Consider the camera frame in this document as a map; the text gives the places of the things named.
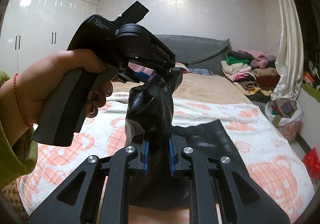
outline mattress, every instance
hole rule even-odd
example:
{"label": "mattress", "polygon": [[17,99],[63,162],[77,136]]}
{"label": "mattress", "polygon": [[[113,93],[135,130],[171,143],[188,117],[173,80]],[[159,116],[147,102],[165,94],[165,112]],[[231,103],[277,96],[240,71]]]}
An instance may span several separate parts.
{"label": "mattress", "polygon": [[[71,147],[38,145],[36,169],[17,180],[28,214],[88,156],[102,158],[124,147],[128,92],[136,85],[114,83],[114,94],[95,118],[85,120]],[[187,127],[220,119],[252,179],[293,223],[312,199],[313,186],[303,163],[259,108],[220,76],[184,74],[173,98],[172,125]],[[175,208],[164,213],[130,206],[129,223],[189,223],[189,210]]]}

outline bed headboard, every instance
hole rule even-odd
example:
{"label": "bed headboard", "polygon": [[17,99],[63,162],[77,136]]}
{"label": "bed headboard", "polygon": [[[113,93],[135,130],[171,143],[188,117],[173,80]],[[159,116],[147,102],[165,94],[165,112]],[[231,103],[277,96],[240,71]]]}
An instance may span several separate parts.
{"label": "bed headboard", "polygon": [[229,40],[167,34],[156,37],[176,55],[176,62],[188,63],[189,68],[206,68],[223,76],[220,61],[227,55]]}

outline white curtain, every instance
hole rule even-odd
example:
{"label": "white curtain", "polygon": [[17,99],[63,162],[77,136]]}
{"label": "white curtain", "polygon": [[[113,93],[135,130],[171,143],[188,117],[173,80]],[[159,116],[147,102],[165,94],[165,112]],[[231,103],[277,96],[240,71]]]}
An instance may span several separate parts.
{"label": "white curtain", "polygon": [[297,99],[303,79],[303,42],[294,0],[278,0],[281,13],[280,52],[276,70],[280,80],[271,99]]}

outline hand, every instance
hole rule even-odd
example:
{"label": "hand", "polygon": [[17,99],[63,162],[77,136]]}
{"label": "hand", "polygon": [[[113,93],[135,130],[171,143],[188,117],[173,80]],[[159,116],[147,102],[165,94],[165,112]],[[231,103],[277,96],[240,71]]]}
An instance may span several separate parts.
{"label": "hand", "polygon": [[[106,65],[88,49],[60,51],[43,58],[26,68],[16,78],[18,101],[24,119],[28,124],[38,123],[48,96],[54,91],[64,75],[82,67],[88,72],[99,73]],[[103,82],[98,90],[88,93],[85,107],[87,117],[95,117],[98,108],[106,103],[106,96],[112,94],[110,82]],[[13,79],[0,88],[0,119],[11,146],[27,130],[20,115],[13,90]]]}

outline white plastic bag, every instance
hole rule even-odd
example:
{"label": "white plastic bag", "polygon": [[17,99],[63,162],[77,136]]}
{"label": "white plastic bag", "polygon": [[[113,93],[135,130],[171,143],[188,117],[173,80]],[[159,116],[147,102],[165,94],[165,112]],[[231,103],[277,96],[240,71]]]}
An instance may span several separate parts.
{"label": "white plastic bag", "polygon": [[[272,108],[270,107],[270,102],[271,102],[271,101],[269,101],[269,102],[266,104],[266,107],[265,107],[265,109],[264,109],[264,112],[265,112],[265,114],[266,114],[267,119],[269,119],[270,122],[272,122],[273,119],[275,118],[275,115],[273,115],[273,114],[271,113],[271,112],[272,112]],[[283,117],[283,118],[281,118],[281,120],[280,120],[280,122],[278,123],[277,126],[284,126],[284,125],[289,124],[289,123],[291,123],[291,122],[293,122],[293,121],[295,121],[295,120],[298,120],[298,119],[300,119],[300,118],[302,117],[303,112],[301,111],[301,108],[300,108],[300,106],[299,106],[299,103],[296,102],[296,104],[297,104],[297,110],[294,112],[293,116],[292,116],[292,117]]]}

